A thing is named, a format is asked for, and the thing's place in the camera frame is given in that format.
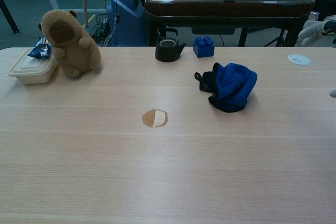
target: blue snack bag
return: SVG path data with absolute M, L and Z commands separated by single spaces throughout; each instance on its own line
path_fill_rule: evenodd
M 39 37 L 36 46 L 32 49 L 28 56 L 36 59 L 46 60 L 50 58 L 50 54 L 51 45 L 49 41 L 44 37 Z

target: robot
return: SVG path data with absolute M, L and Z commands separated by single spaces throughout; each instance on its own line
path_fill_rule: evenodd
M 145 9 L 139 0 L 110 0 L 107 15 L 112 46 L 146 46 Z
M 306 47 L 332 32 L 336 33 L 336 20 L 325 20 L 305 28 L 300 32 L 299 37 L 304 39 L 302 45 Z

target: plastic food container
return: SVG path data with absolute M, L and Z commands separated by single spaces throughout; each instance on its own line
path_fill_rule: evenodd
M 15 76 L 23 84 L 39 84 L 48 82 L 53 74 L 57 61 L 53 54 L 47 60 L 40 60 L 28 56 L 27 50 L 21 55 L 8 71 L 9 76 Z

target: blue lego brick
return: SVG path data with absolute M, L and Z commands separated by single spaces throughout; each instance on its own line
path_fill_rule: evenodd
M 214 55 L 214 41 L 206 36 L 203 39 L 197 37 L 194 42 L 194 52 L 198 58 L 211 57 Z

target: plush toy ear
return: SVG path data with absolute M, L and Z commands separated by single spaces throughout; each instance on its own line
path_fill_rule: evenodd
M 77 13 L 76 13 L 74 10 L 70 10 L 69 13 L 70 13 L 73 17 L 77 18 Z

